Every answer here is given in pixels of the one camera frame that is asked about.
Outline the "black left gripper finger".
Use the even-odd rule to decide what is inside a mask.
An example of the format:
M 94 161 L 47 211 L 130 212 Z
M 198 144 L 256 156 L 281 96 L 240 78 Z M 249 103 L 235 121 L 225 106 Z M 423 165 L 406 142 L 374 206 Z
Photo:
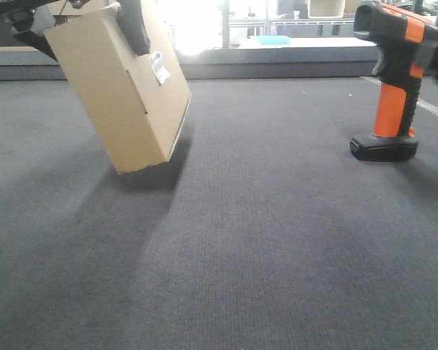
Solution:
M 150 52 L 150 38 L 142 15 L 142 2 L 120 0 L 116 21 L 132 51 L 138 56 Z

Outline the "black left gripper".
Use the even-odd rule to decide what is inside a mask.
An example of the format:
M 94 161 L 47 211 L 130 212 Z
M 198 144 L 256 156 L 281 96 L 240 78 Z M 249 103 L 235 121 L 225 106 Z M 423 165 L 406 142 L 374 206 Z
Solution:
M 17 29 L 30 29 L 34 24 L 34 16 L 39 7 L 54 3 L 53 0 L 0 0 L 0 20 L 7 18 L 12 27 L 10 33 L 14 38 L 41 53 L 52 58 L 55 56 L 50 44 L 43 35 L 38 35 L 30 30 L 18 31 Z

